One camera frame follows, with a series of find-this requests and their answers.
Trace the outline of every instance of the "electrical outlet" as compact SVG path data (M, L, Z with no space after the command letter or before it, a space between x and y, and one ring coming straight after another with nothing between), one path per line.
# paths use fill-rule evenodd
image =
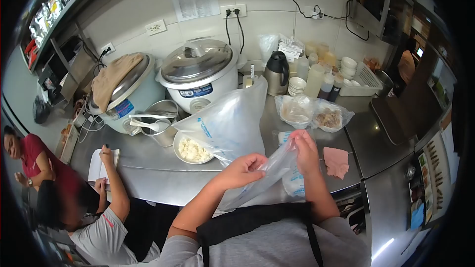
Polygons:
M230 9L231 14L229 15L228 19L237 18L236 14L234 13L234 9L236 8L239 9L239 17L245 17L247 15L245 4L234 4L234 5L220 6L219 10L221 11L221 17L223 19L226 19L226 9Z
M305 6L304 7L304 14L307 16L307 17L312 17L312 19L315 19L315 20L321 20L324 18L324 9L323 8L320 8L320 13L318 13L318 6L315 7L315 11L313 11L313 6Z
M101 48L101 53L102 53L103 51L107 50L107 48L110 48L111 50L108 51L107 53L105 53L104 56L107 56L107 55L109 55L109 54L111 54L111 53L113 53L113 52L116 51L116 48L112 45L112 43L108 43L108 44L104 45L104 46Z
M147 33L150 36L163 31L167 31L167 26L165 25L165 21L160 20L146 25L145 29L147 30Z

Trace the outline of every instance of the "gray shirt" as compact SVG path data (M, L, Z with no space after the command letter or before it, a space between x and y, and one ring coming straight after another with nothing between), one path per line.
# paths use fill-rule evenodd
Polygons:
M356 236L348 222L330 218L313 226L325 267L370 266L370 248ZM173 236L163 246L160 267L203 266L198 242ZM318 266L307 229L298 220L263 225L252 232L210 246L210 266Z
M127 229L108 207L97 221L76 230L70 238L76 246L101 264L137 264L134 252L123 243L125 235ZM153 242L143 262L150 262L159 255L160 249Z

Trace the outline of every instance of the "black trash bag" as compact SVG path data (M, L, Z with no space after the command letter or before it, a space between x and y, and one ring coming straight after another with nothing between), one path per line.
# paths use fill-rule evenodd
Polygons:
M38 95L33 102L33 120L37 124L43 124L48 119L51 109Z

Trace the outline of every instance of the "towel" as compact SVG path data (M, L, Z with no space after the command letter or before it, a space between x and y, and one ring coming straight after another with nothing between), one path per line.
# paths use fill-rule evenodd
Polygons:
M324 160L327 174L343 179L348 172L348 152L332 147L324 147Z
M92 80L94 103L103 111L107 110L112 93L121 80L142 61L143 55L124 55L112 61Z

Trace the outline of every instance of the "light blue rice cooker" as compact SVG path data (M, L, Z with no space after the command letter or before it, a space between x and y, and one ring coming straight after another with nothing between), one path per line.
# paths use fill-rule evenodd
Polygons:
M155 81L155 57L145 53L137 54L142 54L143 60L116 87L106 112L103 113L93 99L89 103L92 114L99 115L115 131L130 135L139 133L140 129L130 126L129 114L144 111L165 98L165 88Z

